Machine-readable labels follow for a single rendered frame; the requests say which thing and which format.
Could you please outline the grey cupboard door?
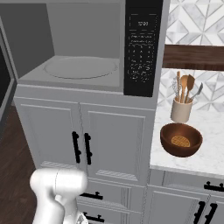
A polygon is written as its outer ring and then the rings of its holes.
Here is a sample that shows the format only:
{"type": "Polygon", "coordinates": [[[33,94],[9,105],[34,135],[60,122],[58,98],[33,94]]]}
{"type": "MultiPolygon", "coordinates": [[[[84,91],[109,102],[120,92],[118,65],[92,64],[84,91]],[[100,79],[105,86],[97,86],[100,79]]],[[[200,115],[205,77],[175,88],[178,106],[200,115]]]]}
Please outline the grey cupboard door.
{"type": "Polygon", "coordinates": [[[15,104],[36,168],[87,170],[77,102],[16,97],[15,104]],[[79,164],[75,159],[73,131],[79,135],[79,164]]]}
{"type": "Polygon", "coordinates": [[[207,200],[205,193],[149,185],[143,224],[193,224],[199,202],[207,200]]]}
{"type": "Polygon", "coordinates": [[[92,179],[144,186],[151,156],[155,111],[85,104],[80,105],[83,132],[91,136],[92,179]]]}
{"type": "Polygon", "coordinates": [[[211,210],[210,204],[216,203],[218,205],[210,224],[224,224],[224,197],[211,196],[209,202],[209,212],[211,210]]]}

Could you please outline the round golden waffle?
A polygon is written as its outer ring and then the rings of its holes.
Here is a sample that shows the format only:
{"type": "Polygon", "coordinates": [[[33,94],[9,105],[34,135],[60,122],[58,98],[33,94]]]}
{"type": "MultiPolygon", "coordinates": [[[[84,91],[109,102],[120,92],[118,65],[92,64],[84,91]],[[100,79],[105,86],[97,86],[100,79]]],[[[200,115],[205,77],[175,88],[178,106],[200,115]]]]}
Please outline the round golden waffle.
{"type": "Polygon", "coordinates": [[[190,141],[184,136],[174,136],[171,139],[171,143],[179,147],[189,147],[190,141]]]}

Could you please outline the grey open microwave oven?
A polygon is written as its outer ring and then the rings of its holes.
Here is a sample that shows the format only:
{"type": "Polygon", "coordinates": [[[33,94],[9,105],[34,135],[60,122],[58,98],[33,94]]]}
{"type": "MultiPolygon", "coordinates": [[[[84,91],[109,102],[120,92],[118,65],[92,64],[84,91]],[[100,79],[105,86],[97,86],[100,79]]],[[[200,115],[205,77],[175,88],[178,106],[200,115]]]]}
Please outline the grey open microwave oven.
{"type": "Polygon", "coordinates": [[[155,98],[171,0],[0,0],[17,83],[155,98]],[[68,57],[114,59],[111,74],[57,78],[45,65],[68,57]]]}

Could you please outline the brown wooden bowl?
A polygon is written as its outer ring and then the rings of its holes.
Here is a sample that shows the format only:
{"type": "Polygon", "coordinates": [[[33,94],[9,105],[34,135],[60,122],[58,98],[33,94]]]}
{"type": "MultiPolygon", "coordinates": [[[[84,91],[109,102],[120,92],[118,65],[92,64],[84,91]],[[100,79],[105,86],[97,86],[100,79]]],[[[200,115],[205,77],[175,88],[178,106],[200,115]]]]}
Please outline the brown wooden bowl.
{"type": "Polygon", "coordinates": [[[183,123],[168,123],[160,130],[160,142],[163,148],[173,156],[186,158],[193,155],[201,146],[203,137],[194,127],[183,123]],[[190,141],[189,147],[172,144],[174,136],[183,136],[190,141]]]}

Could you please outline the dark microwave door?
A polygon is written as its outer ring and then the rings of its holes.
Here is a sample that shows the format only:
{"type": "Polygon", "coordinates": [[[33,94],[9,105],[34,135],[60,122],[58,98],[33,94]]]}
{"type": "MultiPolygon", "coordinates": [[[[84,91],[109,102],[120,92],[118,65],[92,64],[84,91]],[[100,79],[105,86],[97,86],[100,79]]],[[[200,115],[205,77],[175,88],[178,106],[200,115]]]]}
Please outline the dark microwave door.
{"type": "Polygon", "coordinates": [[[18,84],[18,75],[0,17],[0,136],[18,84]]]}

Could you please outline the grey round turntable plate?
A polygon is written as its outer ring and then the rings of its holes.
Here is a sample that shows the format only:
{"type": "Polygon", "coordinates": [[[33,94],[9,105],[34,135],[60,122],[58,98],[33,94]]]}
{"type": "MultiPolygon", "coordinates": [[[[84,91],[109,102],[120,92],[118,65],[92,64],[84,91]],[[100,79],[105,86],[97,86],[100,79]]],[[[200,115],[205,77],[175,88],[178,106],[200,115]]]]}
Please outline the grey round turntable plate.
{"type": "Polygon", "coordinates": [[[72,80],[92,79],[113,73],[118,68],[114,59],[98,57],[68,57],[45,65],[50,75],[72,80]]]}

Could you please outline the beige utensil pot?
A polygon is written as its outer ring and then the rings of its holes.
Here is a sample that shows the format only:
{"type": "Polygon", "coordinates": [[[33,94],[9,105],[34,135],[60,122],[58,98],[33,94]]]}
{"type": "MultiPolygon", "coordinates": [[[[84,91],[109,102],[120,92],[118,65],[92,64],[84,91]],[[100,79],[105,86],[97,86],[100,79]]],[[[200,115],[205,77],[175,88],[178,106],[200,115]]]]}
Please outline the beige utensil pot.
{"type": "Polygon", "coordinates": [[[189,120],[192,105],[192,102],[181,103],[179,102],[179,99],[175,97],[171,107],[171,119],[175,123],[186,123],[189,120]]]}

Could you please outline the thin wooden stick utensil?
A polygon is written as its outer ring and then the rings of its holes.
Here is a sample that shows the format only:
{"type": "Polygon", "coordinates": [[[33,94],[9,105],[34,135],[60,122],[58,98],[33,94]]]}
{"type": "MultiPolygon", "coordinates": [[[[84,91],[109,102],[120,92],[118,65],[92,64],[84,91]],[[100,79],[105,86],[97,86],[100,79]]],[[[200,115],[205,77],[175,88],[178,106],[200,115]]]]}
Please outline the thin wooden stick utensil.
{"type": "Polygon", "coordinates": [[[180,90],[180,71],[177,71],[177,100],[179,102],[179,90],[180,90]]]}

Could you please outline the wooden spoon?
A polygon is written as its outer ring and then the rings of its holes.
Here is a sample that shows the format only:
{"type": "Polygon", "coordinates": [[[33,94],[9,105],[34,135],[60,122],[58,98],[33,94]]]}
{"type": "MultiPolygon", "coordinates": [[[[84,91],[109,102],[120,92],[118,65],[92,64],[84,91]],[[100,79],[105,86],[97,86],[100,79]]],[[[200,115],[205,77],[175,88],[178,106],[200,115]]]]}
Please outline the wooden spoon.
{"type": "Polygon", "coordinates": [[[181,87],[182,87],[182,93],[181,93],[181,99],[180,102],[184,101],[184,95],[185,95],[185,89],[187,86],[187,80],[188,80],[188,76],[187,75],[183,75],[180,79],[181,82],[181,87]]]}

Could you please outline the grey drawer front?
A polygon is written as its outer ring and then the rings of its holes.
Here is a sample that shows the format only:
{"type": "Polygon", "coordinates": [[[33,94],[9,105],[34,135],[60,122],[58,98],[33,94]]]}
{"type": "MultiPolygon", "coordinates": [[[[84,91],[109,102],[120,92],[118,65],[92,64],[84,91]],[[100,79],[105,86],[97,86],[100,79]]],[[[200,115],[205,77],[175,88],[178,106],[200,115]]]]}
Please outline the grey drawer front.
{"type": "Polygon", "coordinates": [[[210,181],[211,186],[218,186],[220,183],[224,184],[224,179],[166,171],[164,173],[163,186],[224,195],[224,192],[216,192],[204,189],[204,185],[207,183],[207,181],[210,181]]]}
{"type": "Polygon", "coordinates": [[[85,193],[99,192],[103,200],[79,196],[77,200],[107,207],[140,212],[142,210],[144,188],[138,185],[126,185],[90,179],[85,193]]]}
{"type": "Polygon", "coordinates": [[[78,208],[81,212],[87,212],[90,216],[95,217],[100,214],[105,220],[104,223],[89,220],[89,224],[141,224],[142,215],[140,213],[84,203],[79,203],[78,208]]]}

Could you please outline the wooden spatula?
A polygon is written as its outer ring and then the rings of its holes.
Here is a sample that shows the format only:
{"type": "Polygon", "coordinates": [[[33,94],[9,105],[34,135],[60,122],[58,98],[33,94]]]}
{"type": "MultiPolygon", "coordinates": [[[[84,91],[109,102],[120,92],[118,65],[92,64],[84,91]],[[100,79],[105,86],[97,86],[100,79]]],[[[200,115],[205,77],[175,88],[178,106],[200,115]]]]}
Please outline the wooden spatula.
{"type": "Polygon", "coordinates": [[[194,81],[195,81],[194,77],[189,74],[187,79],[187,94],[185,97],[185,102],[187,102],[189,93],[193,89],[194,81]]]}

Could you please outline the grey metal utensil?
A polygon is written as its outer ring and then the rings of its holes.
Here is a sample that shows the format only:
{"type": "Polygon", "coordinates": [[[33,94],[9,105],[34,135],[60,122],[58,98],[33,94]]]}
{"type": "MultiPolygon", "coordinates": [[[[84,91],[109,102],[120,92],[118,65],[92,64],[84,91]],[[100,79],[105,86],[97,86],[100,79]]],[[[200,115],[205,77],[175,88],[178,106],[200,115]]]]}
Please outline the grey metal utensil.
{"type": "Polygon", "coordinates": [[[189,102],[192,102],[193,99],[201,93],[202,89],[203,89],[203,83],[201,82],[198,91],[190,98],[189,102]]]}

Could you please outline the dark wooden shelf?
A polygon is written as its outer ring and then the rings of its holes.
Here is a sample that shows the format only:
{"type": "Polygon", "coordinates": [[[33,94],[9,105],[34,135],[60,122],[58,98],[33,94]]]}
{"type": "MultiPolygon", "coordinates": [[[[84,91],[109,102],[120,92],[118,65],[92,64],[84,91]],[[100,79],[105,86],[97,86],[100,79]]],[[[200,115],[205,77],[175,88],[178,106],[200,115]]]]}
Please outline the dark wooden shelf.
{"type": "Polygon", "coordinates": [[[224,71],[224,46],[165,45],[163,68],[224,71]]]}

